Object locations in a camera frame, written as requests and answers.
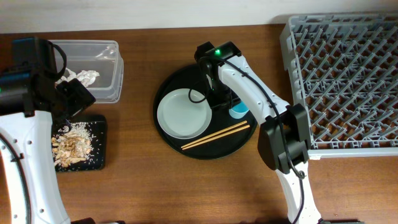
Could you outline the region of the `blue plastic cup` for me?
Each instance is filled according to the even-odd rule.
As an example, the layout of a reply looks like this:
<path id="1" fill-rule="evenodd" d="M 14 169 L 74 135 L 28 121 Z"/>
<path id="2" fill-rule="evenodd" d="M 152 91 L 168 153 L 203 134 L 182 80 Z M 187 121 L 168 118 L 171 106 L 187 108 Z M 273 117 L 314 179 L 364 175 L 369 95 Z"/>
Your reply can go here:
<path id="1" fill-rule="evenodd" d="M 243 118 L 246 113 L 249 111 L 248 107 L 241 101 L 239 104 L 233 106 L 231 109 L 228 110 L 229 115 L 234 119 L 241 119 Z"/>

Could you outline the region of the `peanut shells and rice scraps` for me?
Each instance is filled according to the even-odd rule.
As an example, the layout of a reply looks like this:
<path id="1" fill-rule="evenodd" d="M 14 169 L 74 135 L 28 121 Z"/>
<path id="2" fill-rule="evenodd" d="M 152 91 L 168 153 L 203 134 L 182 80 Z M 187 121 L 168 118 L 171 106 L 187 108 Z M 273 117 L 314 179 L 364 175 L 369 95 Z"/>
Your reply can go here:
<path id="1" fill-rule="evenodd" d="M 72 123 L 69 132 L 51 138 L 54 166 L 66 169 L 79 162 L 91 164 L 94 139 L 89 123 Z"/>

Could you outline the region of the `grey plate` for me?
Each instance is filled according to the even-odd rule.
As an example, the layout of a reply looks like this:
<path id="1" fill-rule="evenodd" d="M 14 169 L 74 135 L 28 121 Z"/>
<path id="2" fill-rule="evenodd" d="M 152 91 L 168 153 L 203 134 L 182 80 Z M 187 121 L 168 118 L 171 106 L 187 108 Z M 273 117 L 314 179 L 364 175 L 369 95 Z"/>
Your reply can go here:
<path id="1" fill-rule="evenodd" d="M 192 139 L 203 133 L 210 125 L 212 110 L 208 102 L 193 103 L 204 96 L 188 88 L 180 88 L 166 94 L 160 101 L 156 118 L 160 128 L 169 136 L 177 139 Z"/>

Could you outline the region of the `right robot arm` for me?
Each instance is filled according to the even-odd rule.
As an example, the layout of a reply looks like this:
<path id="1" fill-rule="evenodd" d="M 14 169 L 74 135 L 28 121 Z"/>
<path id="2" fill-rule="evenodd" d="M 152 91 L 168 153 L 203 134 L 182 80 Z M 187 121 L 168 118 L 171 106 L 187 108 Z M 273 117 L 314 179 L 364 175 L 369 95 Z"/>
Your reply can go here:
<path id="1" fill-rule="evenodd" d="M 270 90 L 250 68 L 232 42 L 197 47 L 195 61 L 208 85 L 229 88 L 243 101 L 259 125 L 257 150 L 265 165 L 275 171 L 287 202 L 290 223 L 326 224 L 318 211 L 308 177 L 311 133 L 307 110 L 289 103 Z"/>

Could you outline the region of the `white napkin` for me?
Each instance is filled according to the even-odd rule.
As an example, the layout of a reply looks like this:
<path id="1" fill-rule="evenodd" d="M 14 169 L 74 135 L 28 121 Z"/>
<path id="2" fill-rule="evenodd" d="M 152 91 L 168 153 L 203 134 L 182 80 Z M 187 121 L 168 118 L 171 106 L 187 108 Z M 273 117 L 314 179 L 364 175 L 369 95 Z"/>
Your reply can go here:
<path id="1" fill-rule="evenodd" d="M 61 82 L 69 82 L 73 79 L 77 79 L 84 87 L 92 85 L 96 79 L 100 76 L 100 73 L 95 70 L 82 70 L 80 73 L 75 73 L 74 71 L 66 68 L 66 76 L 62 76 L 57 82 L 57 85 Z"/>

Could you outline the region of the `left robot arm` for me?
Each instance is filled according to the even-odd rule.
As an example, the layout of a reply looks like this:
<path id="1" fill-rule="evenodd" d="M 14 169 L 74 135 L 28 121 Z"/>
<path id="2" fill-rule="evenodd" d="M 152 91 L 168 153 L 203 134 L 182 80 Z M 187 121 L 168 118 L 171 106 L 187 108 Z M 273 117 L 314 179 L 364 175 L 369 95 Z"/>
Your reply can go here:
<path id="1" fill-rule="evenodd" d="M 60 195 L 51 153 L 52 131 L 95 102 L 77 80 L 56 82 L 49 40 L 12 43 L 14 65 L 1 72 L 1 157 L 13 223 L 71 223 Z"/>

